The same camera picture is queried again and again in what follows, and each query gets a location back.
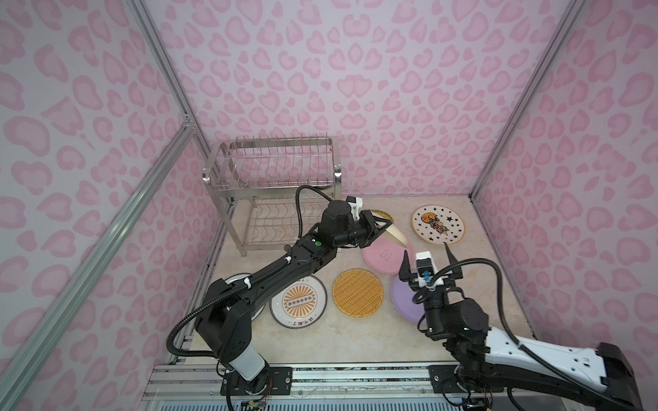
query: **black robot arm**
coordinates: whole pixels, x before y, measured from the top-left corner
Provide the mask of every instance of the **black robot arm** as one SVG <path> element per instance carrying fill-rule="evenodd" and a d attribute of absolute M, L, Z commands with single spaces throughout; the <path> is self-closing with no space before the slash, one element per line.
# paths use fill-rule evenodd
<path fill-rule="evenodd" d="M 445 245 L 450 265 L 437 270 L 430 253 L 418 253 L 418 273 L 412 273 L 405 251 L 399 271 L 423 304 L 425 336 L 445 340 L 443 346 L 459 361 L 455 378 L 473 391 L 520 388 L 575 400 L 597 411 L 642 409 L 633 369 L 621 350 L 601 343 L 596 349 L 564 347 L 516 337 L 505 320 L 503 277 L 498 265 L 486 258 L 457 261 Z M 497 278 L 497 305 L 503 330 L 489 326 L 489 316 L 456 286 L 462 266 L 486 264 Z M 448 294 L 462 299 L 450 303 Z"/>
<path fill-rule="evenodd" d="M 327 265 L 339 248 L 367 247 L 391 226 L 390 220 L 360 210 L 360 203 L 355 197 L 330 201 L 322 220 L 292 247 L 286 246 L 284 256 L 244 280 L 214 281 L 202 305 L 171 331 L 167 349 L 178 356 L 216 357 L 239 373 L 246 391 L 261 392 L 270 368 L 251 344 L 252 314 L 295 281 Z M 187 352 L 173 344 L 176 334 L 195 317 L 194 327 L 211 351 Z"/>

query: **cream plate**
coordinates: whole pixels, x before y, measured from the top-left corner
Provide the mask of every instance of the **cream plate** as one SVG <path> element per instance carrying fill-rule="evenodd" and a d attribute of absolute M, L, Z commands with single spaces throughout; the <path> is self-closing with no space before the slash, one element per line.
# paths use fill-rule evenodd
<path fill-rule="evenodd" d="M 272 316 L 284 327 L 304 328 L 315 323 L 327 307 L 327 291 L 313 276 L 304 277 L 270 301 Z"/>
<path fill-rule="evenodd" d="M 224 281 L 226 281 L 227 284 L 231 284 L 233 281 L 237 281 L 237 280 L 239 280 L 239 279 L 244 279 L 244 278 L 246 278 L 246 277 L 249 277 L 249 274 L 236 274 L 236 275 L 234 275 L 234 276 L 231 276 L 231 277 L 225 279 Z M 251 316 L 251 321 L 253 321 L 253 320 L 255 320 L 256 318 L 258 318 L 258 316 L 261 315 L 261 313 L 263 312 L 263 309 L 264 309 L 264 308 L 265 308 L 265 305 L 262 306 L 262 307 L 256 312 L 256 314 L 254 314 L 253 316 Z"/>
<path fill-rule="evenodd" d="M 440 205 L 422 206 L 414 211 L 411 225 L 420 238 L 435 245 L 456 244 L 466 232 L 459 214 Z"/>

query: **beige tabletop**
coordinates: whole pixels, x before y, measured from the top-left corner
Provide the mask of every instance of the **beige tabletop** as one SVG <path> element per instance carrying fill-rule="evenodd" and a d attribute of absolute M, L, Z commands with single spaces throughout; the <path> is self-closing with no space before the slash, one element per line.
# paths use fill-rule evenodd
<path fill-rule="evenodd" d="M 429 204 L 445 205 L 461 216 L 466 226 L 466 234 L 458 244 L 450 247 L 457 259 L 484 257 L 497 261 L 466 196 L 363 199 L 363 208 L 383 210 L 391 214 L 395 225 L 407 236 L 414 251 L 431 251 L 436 265 L 441 268 L 448 264 L 444 247 L 423 241 L 411 227 L 414 210 Z M 248 212 L 249 201 L 241 200 L 233 217 L 233 223 L 239 233 L 243 231 Z M 249 251 L 246 257 L 242 257 L 231 237 L 227 236 L 213 280 L 225 279 L 241 272 L 256 272 L 283 253 L 283 250 Z M 382 306 L 371 316 L 347 316 L 340 312 L 332 299 L 331 290 L 336 278 L 350 268 L 363 268 L 375 273 L 384 287 Z M 457 285 L 464 290 L 467 297 L 475 299 L 489 314 L 491 326 L 501 327 L 496 310 L 494 271 L 488 266 L 470 265 L 464 267 L 463 273 L 464 278 L 459 280 Z M 328 295 L 326 311 L 315 324 L 302 329 L 285 328 L 274 321 L 268 306 L 254 320 L 252 342 L 271 364 L 452 360 L 440 342 L 432 341 L 419 333 L 416 324 L 395 311 L 390 298 L 394 276 L 377 273 L 368 267 L 360 249 L 340 250 L 336 258 L 315 276 L 323 282 Z M 522 337 L 531 337 L 528 323 L 507 280 L 503 303 L 512 331 Z M 207 350 L 208 347 L 200 336 L 194 335 L 190 349 Z M 212 358 L 188 358 L 186 364 L 214 364 L 215 361 Z"/>

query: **metal mounting plate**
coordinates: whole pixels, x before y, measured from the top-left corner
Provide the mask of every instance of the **metal mounting plate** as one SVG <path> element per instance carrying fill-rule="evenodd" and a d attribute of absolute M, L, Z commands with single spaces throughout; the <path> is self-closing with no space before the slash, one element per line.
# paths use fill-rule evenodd
<path fill-rule="evenodd" d="M 270 377 L 272 378 L 272 389 L 270 395 L 290 395 L 290 388 L 292 386 L 292 368 L 291 367 L 271 367 Z M 229 386 L 231 387 L 231 397 L 238 397 L 240 395 L 249 395 L 238 383 L 238 373 L 229 373 L 226 378 L 229 379 Z M 226 378 L 222 382 L 221 395 L 226 395 Z"/>
<path fill-rule="evenodd" d="M 464 390 L 459 388 L 457 382 L 455 381 L 455 366 L 428 366 L 428 371 L 430 372 L 430 382 L 432 383 L 432 389 L 434 394 L 441 394 L 441 392 L 446 394 L 466 394 Z M 495 393 L 502 393 L 503 389 L 494 389 Z"/>

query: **dish rack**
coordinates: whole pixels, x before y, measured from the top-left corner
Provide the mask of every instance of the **dish rack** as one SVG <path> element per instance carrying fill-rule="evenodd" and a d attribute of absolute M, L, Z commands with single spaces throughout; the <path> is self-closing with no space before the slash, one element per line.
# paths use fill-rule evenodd
<path fill-rule="evenodd" d="M 229 145 L 215 144 L 202 180 L 242 256 L 252 250 L 281 249 L 297 241 L 295 191 L 300 185 L 341 198 L 339 150 L 327 135 L 238 137 Z M 242 238 L 222 206 L 230 198 L 249 199 L 251 205 Z M 299 202 L 305 228 L 320 221 L 325 199 L 303 190 Z"/>

